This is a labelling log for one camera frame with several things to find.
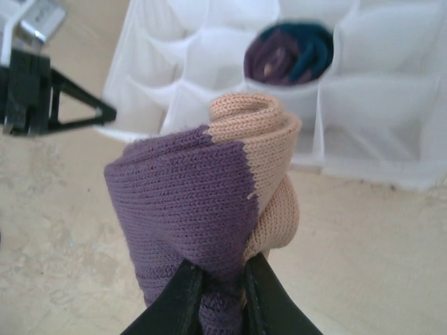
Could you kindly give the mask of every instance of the marble floor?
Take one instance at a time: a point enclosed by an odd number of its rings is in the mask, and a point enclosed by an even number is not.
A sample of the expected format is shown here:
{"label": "marble floor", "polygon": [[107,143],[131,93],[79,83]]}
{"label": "marble floor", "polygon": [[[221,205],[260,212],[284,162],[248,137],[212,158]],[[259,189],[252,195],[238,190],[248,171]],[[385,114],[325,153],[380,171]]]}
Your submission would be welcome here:
{"label": "marble floor", "polygon": [[[63,2],[69,18],[45,52],[99,95],[127,1]],[[0,335],[120,334],[143,311],[102,175],[123,147],[93,130],[0,136]],[[321,331],[447,334],[447,186],[291,176],[300,228],[270,262]]]}

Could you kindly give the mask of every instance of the white organizer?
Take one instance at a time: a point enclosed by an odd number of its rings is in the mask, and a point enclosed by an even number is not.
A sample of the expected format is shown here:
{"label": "white organizer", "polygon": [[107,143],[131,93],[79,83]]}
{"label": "white organizer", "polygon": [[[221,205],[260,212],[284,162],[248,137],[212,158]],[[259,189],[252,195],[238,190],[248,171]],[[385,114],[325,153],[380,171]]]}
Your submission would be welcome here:
{"label": "white organizer", "polygon": [[[130,142],[209,121],[229,91],[277,96],[303,120],[292,164],[424,189],[447,174],[445,1],[132,0],[103,97],[118,111],[98,131]],[[278,20],[334,31],[331,67],[314,82],[244,79],[243,58]]]}

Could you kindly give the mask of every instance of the folded sock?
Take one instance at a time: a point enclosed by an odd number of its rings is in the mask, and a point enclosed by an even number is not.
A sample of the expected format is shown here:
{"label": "folded sock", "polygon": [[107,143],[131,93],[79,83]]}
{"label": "folded sock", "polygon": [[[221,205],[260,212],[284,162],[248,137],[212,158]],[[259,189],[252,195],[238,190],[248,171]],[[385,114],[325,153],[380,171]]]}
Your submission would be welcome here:
{"label": "folded sock", "polygon": [[263,31],[244,58],[245,76],[278,86],[319,78],[332,63],[332,34],[320,24],[283,22]]}
{"label": "folded sock", "polygon": [[207,274],[204,334],[238,335],[244,263],[298,226],[286,173],[300,121],[263,94],[222,96],[211,120],[129,145],[104,175],[146,304],[186,258]]}

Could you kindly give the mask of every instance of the black clamp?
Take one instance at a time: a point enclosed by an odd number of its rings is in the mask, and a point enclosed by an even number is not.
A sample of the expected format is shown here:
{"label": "black clamp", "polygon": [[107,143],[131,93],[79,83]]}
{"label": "black clamp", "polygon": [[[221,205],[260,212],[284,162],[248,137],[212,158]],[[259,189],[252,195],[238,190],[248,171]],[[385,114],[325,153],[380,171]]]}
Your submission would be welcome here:
{"label": "black clamp", "polygon": [[[121,335],[202,335],[202,270],[184,260],[158,299]],[[244,269],[242,335],[323,335],[293,303],[262,254]]]}
{"label": "black clamp", "polygon": [[[59,99],[66,94],[94,108],[90,119],[61,123]],[[50,59],[12,50],[9,68],[0,67],[0,124],[8,135],[37,136],[114,121],[116,110],[95,98],[59,71]]]}

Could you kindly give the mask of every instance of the beige tile floor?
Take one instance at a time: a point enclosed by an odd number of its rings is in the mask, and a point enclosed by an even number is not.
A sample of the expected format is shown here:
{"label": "beige tile floor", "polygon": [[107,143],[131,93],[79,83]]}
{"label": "beige tile floor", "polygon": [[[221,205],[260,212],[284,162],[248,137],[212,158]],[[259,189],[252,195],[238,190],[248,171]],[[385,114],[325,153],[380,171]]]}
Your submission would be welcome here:
{"label": "beige tile floor", "polygon": [[[95,94],[126,2],[65,0],[70,17],[46,50]],[[119,334],[144,309],[102,177],[123,146],[93,130],[0,137],[0,335]],[[300,229],[270,262],[321,330],[447,334],[447,186],[292,178]]]}

